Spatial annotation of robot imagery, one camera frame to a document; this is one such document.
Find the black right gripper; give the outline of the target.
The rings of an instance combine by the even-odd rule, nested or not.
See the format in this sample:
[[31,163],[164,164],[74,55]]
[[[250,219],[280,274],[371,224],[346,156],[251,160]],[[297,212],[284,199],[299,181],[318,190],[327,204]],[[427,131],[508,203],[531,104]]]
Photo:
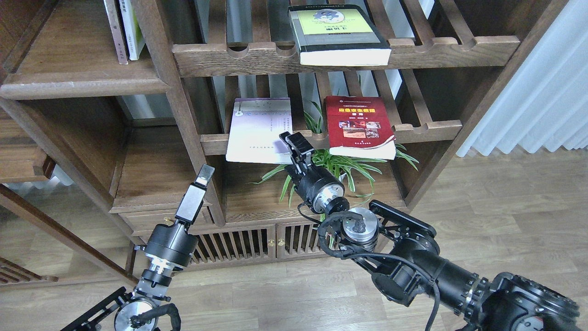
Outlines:
[[311,161],[311,154],[315,151],[311,143],[300,132],[291,134],[286,131],[279,138],[291,154],[292,165],[285,169],[292,178],[294,190],[311,211],[326,215],[345,211],[345,187],[326,168]]

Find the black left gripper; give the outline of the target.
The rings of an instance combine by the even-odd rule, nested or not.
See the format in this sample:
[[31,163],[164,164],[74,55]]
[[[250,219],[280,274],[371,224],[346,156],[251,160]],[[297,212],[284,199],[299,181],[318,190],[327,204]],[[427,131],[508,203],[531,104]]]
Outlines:
[[203,205],[204,193],[212,180],[215,168],[203,164],[195,184],[190,184],[175,214],[175,223],[158,224],[145,247],[151,264],[160,268],[185,268],[198,244],[198,238],[188,233]]

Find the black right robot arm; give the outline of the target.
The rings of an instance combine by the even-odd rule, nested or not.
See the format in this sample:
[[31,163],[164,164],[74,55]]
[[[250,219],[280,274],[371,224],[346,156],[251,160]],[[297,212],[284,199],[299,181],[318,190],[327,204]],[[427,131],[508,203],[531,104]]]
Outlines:
[[350,259],[370,273],[375,287],[409,306],[422,293],[434,299],[426,330],[440,304],[464,316],[465,331],[576,331],[579,306],[535,281],[502,272],[488,281],[440,256],[435,229],[372,200],[350,208],[344,185],[311,159],[314,148],[299,133],[284,132],[294,189],[316,214],[317,241],[328,255]]

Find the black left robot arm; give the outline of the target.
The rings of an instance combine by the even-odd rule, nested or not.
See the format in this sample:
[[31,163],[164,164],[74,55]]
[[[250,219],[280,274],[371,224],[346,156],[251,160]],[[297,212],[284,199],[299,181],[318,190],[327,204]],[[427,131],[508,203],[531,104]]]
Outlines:
[[147,245],[137,245],[151,260],[136,287],[127,292],[120,287],[111,295],[82,314],[65,327],[66,331],[98,331],[100,322],[115,312],[116,331],[155,331],[160,316],[168,315],[172,329],[181,328],[177,307],[166,295],[171,283],[171,274],[183,270],[193,257],[198,238],[189,234],[195,222],[204,194],[214,174],[214,168],[204,164],[193,183],[187,189],[175,214],[172,225],[158,224]]

